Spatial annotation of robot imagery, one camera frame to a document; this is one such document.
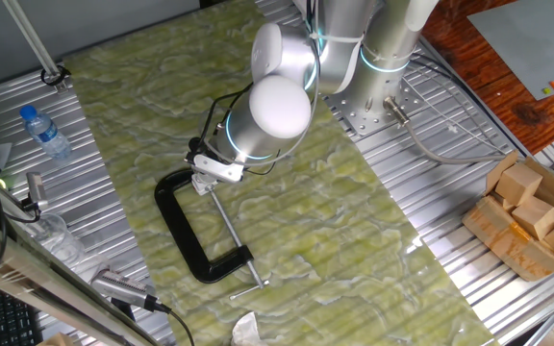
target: blue light ring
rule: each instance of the blue light ring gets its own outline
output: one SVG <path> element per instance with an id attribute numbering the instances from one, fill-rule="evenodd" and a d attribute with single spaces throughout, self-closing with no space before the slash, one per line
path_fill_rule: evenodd
<path id="1" fill-rule="evenodd" d="M 235 150 L 237 152 L 239 152 L 239 154 L 245 156 L 246 158 L 253 159 L 253 160 L 265 160 L 265 159 L 268 159 L 271 156 L 273 156 L 272 154 L 270 154 L 270 155 L 267 155 L 267 156 L 261 157 L 261 158 L 253 157 L 253 156 L 245 154 L 242 150 L 240 150 L 239 147 L 237 146 L 237 144 L 235 144 L 235 142 L 232 140 L 232 137 L 230 136 L 230 116 L 232 116 L 232 115 L 230 114 L 228 116 L 228 118 L 226 119 L 226 136 L 228 137 L 228 141 L 230 141 L 230 145 L 232 145 L 232 147 L 235 148 Z"/>

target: metal slotted table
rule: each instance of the metal slotted table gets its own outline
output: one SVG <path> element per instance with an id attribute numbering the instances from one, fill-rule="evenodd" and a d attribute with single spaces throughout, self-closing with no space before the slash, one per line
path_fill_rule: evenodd
<path id="1" fill-rule="evenodd" d="M 289 25 L 302 23 L 298 9 L 290 0 L 261 0 L 257 3 L 269 20 Z M 427 47 L 423 53 L 434 52 Z M 457 122 L 475 136 L 484 140 L 490 138 L 492 144 L 503 151 L 518 148 L 526 152 L 494 116 L 488 116 L 473 106 L 472 100 L 454 84 L 446 84 L 452 91 L 448 92 L 430 80 L 430 75 L 435 74 L 431 70 L 409 70 L 405 76 L 407 83 L 422 96 L 418 99 L 420 108 L 410 116 L 416 132 L 427 146 L 448 157 L 472 157 L 493 152 L 455 126 L 454 122 Z M 436 113 L 424 102 L 425 99 L 452 121 Z M 335 118 L 418 230 L 420 242 L 426 243 L 433 251 L 484 324 L 494 334 L 510 331 L 499 338 L 501 343 L 508 342 L 554 311 L 554 303 L 544 302 L 554 292 L 554 275 L 526 283 L 461 223 L 462 215 L 484 190 L 484 178 L 494 167 L 493 162 L 441 165 L 429 161 L 418 152 L 405 130 L 399 129 L 391 119 L 382 119 L 377 129 L 359 136 L 344 119 L 341 100 L 327 98 L 325 101 L 334 106 Z M 60 125 L 74 149 L 71 160 L 60 163 L 48 159 L 24 133 L 17 112 L 29 103 L 48 112 Z M 61 214 L 70 231 L 85 244 L 89 253 L 103 254 L 123 275 L 150 283 L 142 255 L 73 86 L 69 92 L 57 94 L 55 89 L 39 80 L 37 72 L 0 85 L 0 143 L 13 144 L 2 179 L 14 196 L 22 199 L 27 194 L 25 172 L 41 172 L 51 203 L 47 211 Z M 539 304 L 547 306 L 531 320 L 518 321 L 521 315 Z M 163 314 L 142 309 L 134 312 L 140 326 L 156 339 L 163 343 L 172 342 L 172 331 Z M 63 332 L 80 337 L 84 345 L 100 344 L 44 313 L 39 316 L 39 324 L 45 337 Z"/>
<path id="2" fill-rule="evenodd" d="M 290 0 L 256 0 L 256 4 L 269 21 L 292 26 L 303 23 Z M 441 61 L 424 39 L 417 52 Z M 496 154 L 488 145 L 455 126 L 458 122 L 475 136 L 490 138 L 503 152 L 517 149 L 529 155 L 491 111 L 487 110 L 491 114 L 487 115 L 474 106 L 473 100 L 454 83 L 438 77 L 431 69 L 421 72 L 417 66 L 410 64 L 410 67 L 414 69 L 406 72 L 405 86 L 413 87 L 415 94 L 422 96 L 418 98 L 422 106 L 411 112 L 410 117 L 427 147 L 447 157 Z M 450 92 L 429 76 L 443 81 Z M 423 99 L 451 120 L 439 115 Z M 349 112 L 342 109 L 342 100 L 325 97 L 325 101 L 414 225 L 420 241 L 436 255 L 485 326 L 493 334 L 501 334 L 500 343 L 509 342 L 554 311 L 554 302 L 545 301 L 554 293 L 554 275 L 534 283 L 523 281 L 461 222 L 463 214 L 480 199 L 485 176 L 496 162 L 442 165 L 429 161 L 393 119 L 381 119 L 375 130 L 365 128 L 366 135 L 359 136 L 347 119 Z M 544 305 L 542 311 L 526 321 L 521 320 L 520 316 L 539 305 Z"/>
<path id="3" fill-rule="evenodd" d="M 73 149 L 68 161 L 46 157 L 25 132 L 18 110 L 27 104 L 47 112 L 68 137 Z M 58 94 L 42 83 L 39 72 L 0 85 L 0 143 L 13 145 L 0 178 L 17 199 L 27 196 L 25 173 L 40 172 L 49 199 L 49 208 L 44 212 L 61 215 L 88 254 L 104 255 L 122 275 L 151 283 L 73 88 Z M 158 341 L 173 343 L 172 330 L 163 313 L 134 308 L 134 315 L 138 324 Z M 44 339 L 61 332 L 80 338 L 84 345 L 102 344 L 43 312 L 38 324 Z"/>

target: wooden surface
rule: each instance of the wooden surface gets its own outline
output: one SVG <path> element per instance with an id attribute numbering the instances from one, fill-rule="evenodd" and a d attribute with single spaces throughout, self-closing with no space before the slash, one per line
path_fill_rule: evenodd
<path id="1" fill-rule="evenodd" d="M 469 22 L 470 14 L 512 0 L 441 0 L 423 35 L 529 149 L 538 153 L 554 141 L 554 95 L 540 101 Z"/>

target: gray cable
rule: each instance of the gray cable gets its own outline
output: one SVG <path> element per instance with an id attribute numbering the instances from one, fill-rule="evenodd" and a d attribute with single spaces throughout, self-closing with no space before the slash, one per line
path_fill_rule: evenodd
<path id="1" fill-rule="evenodd" d="M 432 152 L 431 150 L 427 149 L 427 147 L 422 144 L 422 141 L 420 141 L 420 138 L 418 138 L 418 135 L 416 132 L 414 132 L 414 128 L 412 128 L 412 124 L 410 122 L 407 122 L 403 125 L 405 129 L 410 133 L 410 136 L 412 136 L 412 139 L 414 140 L 415 145 L 426 155 L 429 159 L 441 163 L 446 164 L 468 164 L 468 163 L 476 163 L 476 162 L 485 162 L 485 161 L 501 161 L 504 160 L 506 157 L 503 155 L 490 155 L 480 158 L 468 158 L 468 159 L 452 159 L 452 158 L 446 158 L 443 156 L 439 156 Z"/>

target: bottle cap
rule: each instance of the bottle cap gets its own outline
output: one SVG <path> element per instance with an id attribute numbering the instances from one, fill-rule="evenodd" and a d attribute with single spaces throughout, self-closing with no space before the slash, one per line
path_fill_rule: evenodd
<path id="1" fill-rule="evenodd" d="M 32 120 L 36 115 L 38 115 L 38 111 L 34 106 L 27 105 L 20 109 L 20 116 L 25 120 Z"/>

